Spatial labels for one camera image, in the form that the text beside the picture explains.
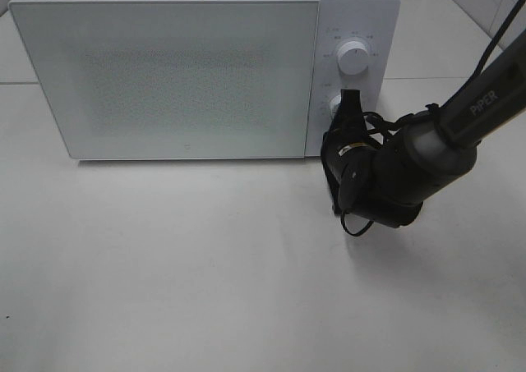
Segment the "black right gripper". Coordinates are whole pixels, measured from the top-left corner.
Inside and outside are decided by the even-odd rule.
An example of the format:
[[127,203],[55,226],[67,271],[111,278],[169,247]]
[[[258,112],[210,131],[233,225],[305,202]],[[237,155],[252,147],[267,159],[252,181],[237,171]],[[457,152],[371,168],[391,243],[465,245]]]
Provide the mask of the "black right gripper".
[[379,143],[368,134],[360,91],[341,89],[338,107],[321,145],[321,163],[335,214],[356,214],[369,220],[385,218],[385,202],[378,197],[372,174],[378,147]]

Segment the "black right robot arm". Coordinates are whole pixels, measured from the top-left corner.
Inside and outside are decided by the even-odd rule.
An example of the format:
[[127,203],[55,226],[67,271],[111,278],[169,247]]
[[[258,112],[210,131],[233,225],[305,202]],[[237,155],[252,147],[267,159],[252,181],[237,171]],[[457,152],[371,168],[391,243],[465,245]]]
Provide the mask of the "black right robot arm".
[[342,224],[349,214],[397,228],[426,199],[472,170],[478,144],[525,109],[525,35],[444,105],[388,122],[365,112],[358,90],[342,90],[321,163]]

